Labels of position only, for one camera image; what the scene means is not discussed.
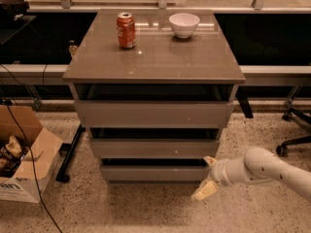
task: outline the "can lid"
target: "can lid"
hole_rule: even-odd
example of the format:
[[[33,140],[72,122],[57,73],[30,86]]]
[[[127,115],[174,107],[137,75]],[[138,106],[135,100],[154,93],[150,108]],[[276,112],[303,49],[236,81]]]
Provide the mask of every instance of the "can lid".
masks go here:
[[[122,12],[122,13],[118,14],[118,17],[120,17],[120,18],[130,18],[130,17],[132,17],[132,13]]]

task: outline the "drawer front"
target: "drawer front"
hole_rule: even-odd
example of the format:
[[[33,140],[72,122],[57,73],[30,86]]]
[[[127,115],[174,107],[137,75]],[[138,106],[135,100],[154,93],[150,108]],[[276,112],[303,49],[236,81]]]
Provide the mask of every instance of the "drawer front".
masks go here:
[[[219,141],[90,140],[90,147],[96,158],[215,157],[219,144]]]
[[[206,167],[105,167],[100,171],[110,182],[201,182],[208,175]]]
[[[84,127],[224,128],[233,110],[222,103],[108,103],[77,101]]]

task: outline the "terrazzo floor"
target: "terrazzo floor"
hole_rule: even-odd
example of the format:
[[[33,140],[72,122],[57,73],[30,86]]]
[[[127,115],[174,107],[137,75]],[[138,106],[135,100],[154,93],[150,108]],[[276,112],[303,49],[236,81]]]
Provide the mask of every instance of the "terrazzo floor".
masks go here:
[[[79,121],[73,110],[42,110],[42,124],[70,142]],[[275,151],[286,139],[308,134],[310,126],[280,110],[238,110],[224,130],[217,158],[241,156],[261,146]],[[286,161],[311,171],[311,145],[290,147]],[[69,168],[70,182],[52,177],[43,196],[62,232],[310,232],[311,205],[280,183],[235,186],[203,202],[192,202],[194,184],[107,184],[84,133]],[[41,204],[0,201],[0,232],[58,232]]]

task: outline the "top drawer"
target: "top drawer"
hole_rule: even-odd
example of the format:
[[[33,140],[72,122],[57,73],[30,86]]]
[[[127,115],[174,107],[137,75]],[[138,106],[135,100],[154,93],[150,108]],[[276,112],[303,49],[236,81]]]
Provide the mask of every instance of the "top drawer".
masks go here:
[[[233,84],[75,83],[80,100],[229,101]]]
[[[225,128],[233,104],[75,101],[84,127]]]

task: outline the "office chair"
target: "office chair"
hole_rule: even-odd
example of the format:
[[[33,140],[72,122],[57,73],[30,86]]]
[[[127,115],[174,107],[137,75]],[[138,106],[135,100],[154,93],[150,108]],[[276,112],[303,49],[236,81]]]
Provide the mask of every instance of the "office chair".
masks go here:
[[[301,86],[294,87],[293,90],[291,91],[288,97],[288,100],[287,100],[288,102],[286,104],[286,107],[288,107],[288,109],[283,114],[282,119],[289,121],[292,115],[296,115],[297,117],[311,124],[311,116],[308,116],[305,113],[292,107],[293,99],[299,93],[300,90],[301,90]],[[288,141],[283,142],[280,146],[277,147],[276,152],[278,155],[285,157],[285,156],[288,156],[288,152],[289,152],[288,146],[307,144],[307,143],[311,143],[311,134],[309,136],[300,137],[296,139],[290,139]]]

